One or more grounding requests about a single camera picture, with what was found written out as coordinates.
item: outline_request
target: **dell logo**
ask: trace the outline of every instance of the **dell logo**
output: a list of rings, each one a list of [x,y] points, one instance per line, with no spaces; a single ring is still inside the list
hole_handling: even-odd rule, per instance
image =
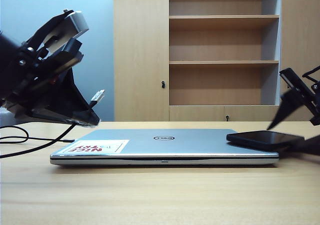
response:
[[[175,139],[175,137],[173,137],[173,136],[155,136],[153,139],[161,140],[161,141],[168,141],[168,140]]]

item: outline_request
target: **wall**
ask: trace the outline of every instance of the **wall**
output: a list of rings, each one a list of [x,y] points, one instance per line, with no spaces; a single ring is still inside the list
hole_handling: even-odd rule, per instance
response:
[[[64,9],[82,11],[89,31],[78,39],[84,57],[73,68],[74,80],[87,101],[106,89],[94,110],[103,121],[114,120],[113,0],[0,0],[0,9],[1,30],[19,42]]]

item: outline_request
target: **wooden table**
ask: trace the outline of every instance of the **wooden table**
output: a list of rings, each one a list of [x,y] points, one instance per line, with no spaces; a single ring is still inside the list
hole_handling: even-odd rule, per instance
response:
[[[93,129],[265,130],[268,122],[102,122]],[[27,123],[30,136],[55,138],[67,125]],[[310,138],[320,128],[282,122],[274,131]],[[17,135],[2,130],[2,136]],[[1,145],[1,154],[43,141]],[[66,143],[1,162],[1,224],[320,224],[320,158],[287,154],[268,166],[86,167],[51,165]]]

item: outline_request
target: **smartphone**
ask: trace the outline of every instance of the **smartphone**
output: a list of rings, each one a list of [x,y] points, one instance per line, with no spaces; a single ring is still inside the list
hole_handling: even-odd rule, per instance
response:
[[[231,133],[226,139],[236,146],[267,152],[277,152],[305,141],[303,136],[265,130]]]

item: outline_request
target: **silver laptop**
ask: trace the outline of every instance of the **silver laptop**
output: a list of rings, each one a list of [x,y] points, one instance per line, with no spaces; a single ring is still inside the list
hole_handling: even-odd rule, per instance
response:
[[[50,156],[55,165],[265,165],[277,152],[234,146],[231,129],[101,129]]]

